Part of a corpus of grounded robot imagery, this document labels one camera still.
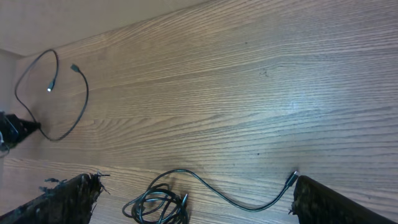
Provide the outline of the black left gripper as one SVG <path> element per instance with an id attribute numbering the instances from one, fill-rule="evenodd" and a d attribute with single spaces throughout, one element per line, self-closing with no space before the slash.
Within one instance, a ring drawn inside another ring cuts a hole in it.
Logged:
<path id="1" fill-rule="evenodd" d="M 12 149 L 41 127 L 40 123 L 26 121 L 14 114 L 1 112 L 1 149 Z"/>

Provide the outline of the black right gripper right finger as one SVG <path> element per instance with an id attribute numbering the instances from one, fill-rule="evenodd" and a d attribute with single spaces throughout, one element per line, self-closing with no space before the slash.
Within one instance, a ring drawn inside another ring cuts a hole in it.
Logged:
<path id="1" fill-rule="evenodd" d="M 306 175 L 296 181 L 290 212 L 300 224 L 396 224 Z"/>

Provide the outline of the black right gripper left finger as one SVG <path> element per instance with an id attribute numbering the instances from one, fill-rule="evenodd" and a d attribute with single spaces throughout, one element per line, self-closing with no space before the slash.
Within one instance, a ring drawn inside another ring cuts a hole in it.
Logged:
<path id="1" fill-rule="evenodd" d="M 89 224 L 95 203 L 105 191 L 100 172 L 79 174 L 70 180 L 49 178 L 56 182 L 43 194 L 16 209 L 1 215 L 1 224 Z"/>

